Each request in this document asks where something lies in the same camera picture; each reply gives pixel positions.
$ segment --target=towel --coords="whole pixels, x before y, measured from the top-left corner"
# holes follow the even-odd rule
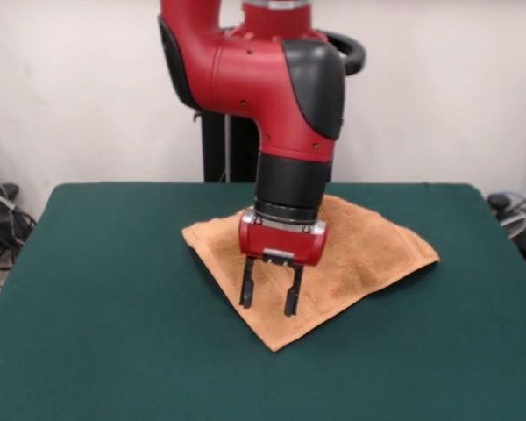
[[[329,229],[317,267],[306,267],[295,316],[284,316],[292,268],[257,260],[250,309],[239,306],[245,265],[240,252],[241,211],[193,224],[183,238],[203,261],[238,314],[273,352],[300,339],[363,297],[439,261],[437,252],[411,230],[379,213],[325,196],[319,218]]]

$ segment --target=black stand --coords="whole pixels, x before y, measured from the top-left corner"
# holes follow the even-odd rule
[[[202,111],[204,182],[226,181],[225,119],[223,114]],[[231,117],[230,182],[255,182],[259,130],[250,118]]]

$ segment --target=white wall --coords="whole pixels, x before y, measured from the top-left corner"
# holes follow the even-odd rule
[[[223,25],[239,22],[239,3],[224,0]],[[526,1],[314,4],[317,27],[369,53],[349,81],[337,181],[526,193]],[[202,180],[200,127],[174,94],[158,8],[0,1],[0,179],[21,184],[29,211],[62,182]]]

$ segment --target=green tablecloth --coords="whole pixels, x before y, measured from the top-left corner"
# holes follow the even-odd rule
[[[476,190],[331,185],[442,262],[278,353],[181,238],[252,192],[55,190],[0,296],[0,420],[526,420],[526,265]]]

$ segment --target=green table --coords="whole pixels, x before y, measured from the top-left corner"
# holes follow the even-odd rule
[[[252,192],[55,190],[0,296],[0,420],[526,421],[526,265],[475,189],[331,185],[442,262],[278,353],[181,239]]]

